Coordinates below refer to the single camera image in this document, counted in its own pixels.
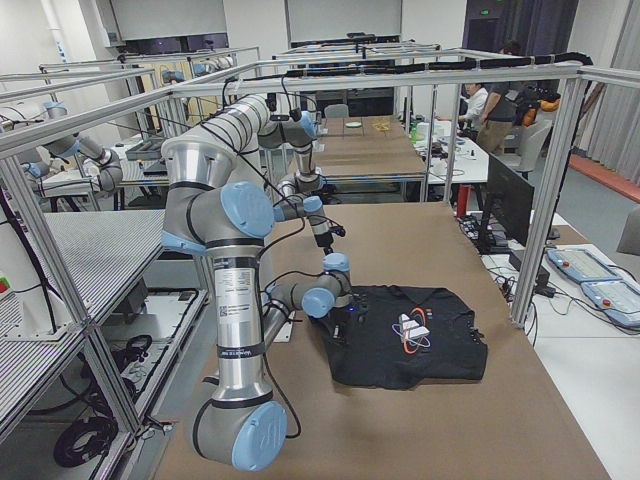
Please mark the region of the black printed t-shirt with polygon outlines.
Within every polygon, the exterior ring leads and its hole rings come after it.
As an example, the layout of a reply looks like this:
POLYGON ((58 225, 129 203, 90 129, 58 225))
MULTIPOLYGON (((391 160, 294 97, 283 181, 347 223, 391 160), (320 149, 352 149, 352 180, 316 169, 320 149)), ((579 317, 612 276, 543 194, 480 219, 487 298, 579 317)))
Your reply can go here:
POLYGON ((332 378, 344 385, 405 390, 425 379, 483 378, 488 346, 475 328, 475 313, 445 288, 355 286, 365 298, 366 320, 351 320, 332 339, 331 312, 314 318, 332 378))

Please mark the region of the teach pendant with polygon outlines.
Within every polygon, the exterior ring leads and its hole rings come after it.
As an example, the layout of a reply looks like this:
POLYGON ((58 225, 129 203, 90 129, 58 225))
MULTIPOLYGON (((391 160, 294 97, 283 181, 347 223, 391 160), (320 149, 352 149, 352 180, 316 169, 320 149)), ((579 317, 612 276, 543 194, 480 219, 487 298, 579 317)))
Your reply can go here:
POLYGON ((550 249, 549 262, 576 283, 618 280, 620 276, 585 249, 550 249))

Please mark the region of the power strip with plugs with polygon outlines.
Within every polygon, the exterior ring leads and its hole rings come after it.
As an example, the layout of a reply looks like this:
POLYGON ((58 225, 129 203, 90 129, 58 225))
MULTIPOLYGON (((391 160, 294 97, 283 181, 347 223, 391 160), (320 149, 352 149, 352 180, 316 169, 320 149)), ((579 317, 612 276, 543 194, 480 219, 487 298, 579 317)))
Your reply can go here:
POLYGON ((479 239, 481 221, 474 215, 464 215, 457 218, 461 231, 472 241, 479 239))

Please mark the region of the black Huawei monitor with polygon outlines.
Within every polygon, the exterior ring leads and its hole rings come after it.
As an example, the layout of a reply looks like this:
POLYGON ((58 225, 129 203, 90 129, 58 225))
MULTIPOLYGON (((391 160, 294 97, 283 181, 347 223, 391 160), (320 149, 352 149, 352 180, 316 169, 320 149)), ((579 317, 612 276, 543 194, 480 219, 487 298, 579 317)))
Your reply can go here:
POLYGON ((478 231, 480 254, 498 253, 493 217, 508 236, 525 246, 528 239, 534 187, 493 154, 489 155, 487 198, 478 231))

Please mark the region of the striped workbench table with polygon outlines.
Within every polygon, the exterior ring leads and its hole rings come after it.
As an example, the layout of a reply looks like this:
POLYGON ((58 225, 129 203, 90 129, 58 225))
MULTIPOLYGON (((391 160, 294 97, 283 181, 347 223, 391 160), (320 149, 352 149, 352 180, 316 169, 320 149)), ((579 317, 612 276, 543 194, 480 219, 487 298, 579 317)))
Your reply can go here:
POLYGON ((130 287, 161 251, 163 212, 128 210, 46 214, 53 246, 61 254, 71 286, 84 302, 88 319, 74 322, 61 300, 64 287, 50 272, 45 275, 57 330, 42 297, 38 275, 28 258, 18 260, 1 244, 1 275, 9 294, 1 301, 1 352, 25 355, 61 354, 115 309, 130 287))

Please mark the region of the aluminium frame post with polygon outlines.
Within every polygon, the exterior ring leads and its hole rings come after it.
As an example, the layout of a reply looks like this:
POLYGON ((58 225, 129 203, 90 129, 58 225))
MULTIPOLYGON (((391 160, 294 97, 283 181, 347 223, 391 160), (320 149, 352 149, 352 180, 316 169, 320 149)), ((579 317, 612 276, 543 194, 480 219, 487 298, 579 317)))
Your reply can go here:
POLYGON ((538 189, 537 202, 534 206, 533 220, 524 250, 516 294, 511 305, 511 321, 515 327, 520 329, 525 326, 548 230, 551 227, 569 162, 570 150, 587 84, 588 82, 581 75, 567 79, 565 83, 561 106, 553 128, 548 156, 538 189))

